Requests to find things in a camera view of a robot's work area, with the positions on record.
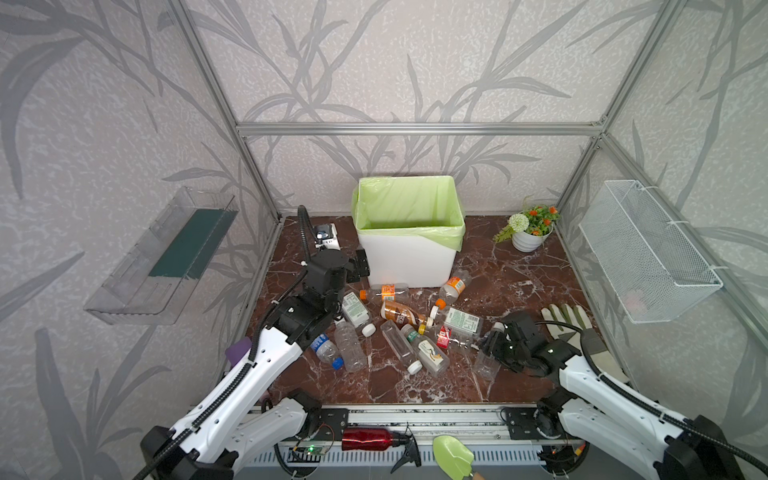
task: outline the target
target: trash can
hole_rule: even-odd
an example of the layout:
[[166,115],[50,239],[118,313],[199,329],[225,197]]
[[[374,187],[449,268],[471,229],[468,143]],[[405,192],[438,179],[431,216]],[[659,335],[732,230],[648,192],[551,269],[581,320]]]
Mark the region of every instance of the trash can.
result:
[[450,277],[465,232],[453,177],[361,178],[352,218],[371,285],[433,287]]

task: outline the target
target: potted plant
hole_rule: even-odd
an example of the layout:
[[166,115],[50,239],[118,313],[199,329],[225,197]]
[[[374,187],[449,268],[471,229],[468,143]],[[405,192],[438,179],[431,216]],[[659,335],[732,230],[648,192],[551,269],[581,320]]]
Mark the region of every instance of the potted plant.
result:
[[494,235],[493,241],[500,243],[512,239],[512,245],[521,252],[532,252],[547,240],[554,230],[554,223],[560,220],[555,207],[537,205],[526,208],[509,217],[507,226]]

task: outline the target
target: wallpaper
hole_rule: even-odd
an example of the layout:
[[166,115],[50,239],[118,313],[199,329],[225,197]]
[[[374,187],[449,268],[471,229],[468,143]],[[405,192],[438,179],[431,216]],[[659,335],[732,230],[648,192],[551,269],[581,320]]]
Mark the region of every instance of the wallpaper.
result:
[[612,134],[768,309],[768,5],[686,7]]
[[[768,357],[715,293],[666,323],[632,323],[578,228],[606,180],[625,176],[602,152],[562,209],[559,232],[600,311],[601,331],[632,385],[666,407],[704,415],[728,441],[768,459]],[[751,465],[748,478],[762,478]]]
[[[189,0],[239,122],[596,121],[661,1]],[[468,212],[557,198],[575,137],[249,139],[283,211],[343,214],[357,180],[451,174]]]
[[[0,478],[130,478],[208,392],[274,228],[162,2],[0,2]],[[181,186],[240,212],[173,326],[83,310]]]

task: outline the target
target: white bottle cap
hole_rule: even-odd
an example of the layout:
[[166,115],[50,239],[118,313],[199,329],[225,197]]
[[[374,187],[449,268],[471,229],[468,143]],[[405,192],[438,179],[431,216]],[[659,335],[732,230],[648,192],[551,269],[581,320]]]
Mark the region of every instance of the white bottle cap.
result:
[[414,373],[418,372],[422,369],[422,363],[418,360],[416,360],[414,363],[408,365],[408,373],[413,375]]
[[376,325],[373,325],[372,323],[369,323],[368,325],[364,326],[362,328],[362,335],[363,336],[371,336],[376,331]]

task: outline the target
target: robotic arm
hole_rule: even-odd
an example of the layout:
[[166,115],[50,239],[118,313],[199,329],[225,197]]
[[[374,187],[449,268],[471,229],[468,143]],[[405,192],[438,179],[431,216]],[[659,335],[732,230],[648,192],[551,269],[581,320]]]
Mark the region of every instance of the robotic arm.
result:
[[[249,353],[216,388],[170,429],[156,426],[144,436],[141,451],[147,466],[134,480],[152,472],[160,480],[229,480],[246,459],[318,428],[320,404],[303,392],[292,392],[268,413],[243,423],[267,387],[339,315],[345,285],[370,273],[364,250],[358,250],[354,260],[339,250],[332,224],[313,231],[303,207],[299,219],[304,271],[273,302],[256,327]],[[312,256],[309,235],[318,248]],[[303,291],[288,296],[299,282]]]
[[734,452],[751,455],[728,445],[717,425],[702,416],[688,420],[600,372],[586,352],[560,339],[549,342],[539,323],[513,313],[494,325],[483,351],[515,372],[558,385],[538,403],[536,421],[544,437],[567,432],[648,480],[744,478]]

